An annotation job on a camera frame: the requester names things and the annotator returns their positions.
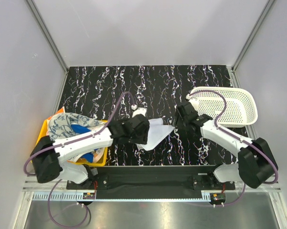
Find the metallic floor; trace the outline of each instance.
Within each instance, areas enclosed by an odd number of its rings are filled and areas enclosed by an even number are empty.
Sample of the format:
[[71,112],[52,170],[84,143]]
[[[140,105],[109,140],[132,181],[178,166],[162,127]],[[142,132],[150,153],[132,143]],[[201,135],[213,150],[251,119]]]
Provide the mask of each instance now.
[[[231,202],[237,195],[227,194]],[[51,202],[53,215],[71,202]],[[233,206],[206,208],[183,202],[95,202],[89,205],[91,222],[87,229],[278,229],[271,200],[267,193],[245,193]],[[55,219],[66,226],[78,224],[84,209],[69,208]],[[46,201],[33,201],[26,229],[59,228],[49,219]]]

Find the perforated basket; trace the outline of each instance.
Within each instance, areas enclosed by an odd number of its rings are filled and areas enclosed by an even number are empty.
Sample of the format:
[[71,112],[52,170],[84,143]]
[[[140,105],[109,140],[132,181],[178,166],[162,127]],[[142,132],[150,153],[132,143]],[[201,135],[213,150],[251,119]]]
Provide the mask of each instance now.
[[[248,91],[230,87],[197,87],[191,93],[201,90],[213,90],[225,98],[227,108],[219,118],[219,124],[225,127],[243,127],[256,122],[258,118],[256,103]],[[223,99],[215,93],[201,92],[191,97],[199,100],[199,115],[207,114],[216,118],[224,108]]]

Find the folded cloth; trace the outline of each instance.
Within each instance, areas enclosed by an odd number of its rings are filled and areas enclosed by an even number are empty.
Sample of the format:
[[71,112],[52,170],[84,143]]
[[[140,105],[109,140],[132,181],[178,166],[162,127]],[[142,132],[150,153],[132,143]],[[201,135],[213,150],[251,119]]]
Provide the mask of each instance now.
[[[48,123],[48,135],[51,140],[73,137],[104,125],[104,122],[88,118],[76,113],[60,113],[54,115]],[[91,153],[82,155],[83,158],[92,163]]]

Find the metal corner post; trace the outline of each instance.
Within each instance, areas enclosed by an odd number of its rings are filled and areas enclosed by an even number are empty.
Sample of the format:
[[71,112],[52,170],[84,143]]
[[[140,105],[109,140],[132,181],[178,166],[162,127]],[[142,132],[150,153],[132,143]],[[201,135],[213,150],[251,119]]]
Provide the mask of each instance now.
[[33,17],[35,18],[39,28],[41,29],[41,32],[43,33],[47,43],[49,44],[51,50],[53,51],[53,54],[55,55],[55,57],[57,58],[61,68],[64,70],[65,73],[68,72],[69,67],[66,65],[62,55],[60,54],[58,47],[56,46],[56,44],[54,43],[51,34],[49,33],[46,24],[36,6],[36,4],[34,3],[34,0],[25,0],[29,10],[32,12]]
[[235,63],[231,66],[233,71],[236,71],[240,62],[242,61],[243,57],[245,56],[248,48],[250,47],[251,43],[253,42],[256,34],[258,33],[262,23],[264,22],[265,18],[267,17],[267,15],[269,14],[269,12],[271,11],[274,3],[276,2],[276,0],[268,0],[265,7],[263,8],[256,24],[254,25],[247,41],[245,42],[240,54],[238,55]]

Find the cable connector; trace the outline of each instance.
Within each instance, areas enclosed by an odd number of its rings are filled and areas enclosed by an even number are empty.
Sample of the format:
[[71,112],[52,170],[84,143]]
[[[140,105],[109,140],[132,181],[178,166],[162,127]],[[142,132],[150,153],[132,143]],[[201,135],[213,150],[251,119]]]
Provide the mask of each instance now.
[[136,104],[131,105],[131,109],[135,111],[137,109],[137,105]]

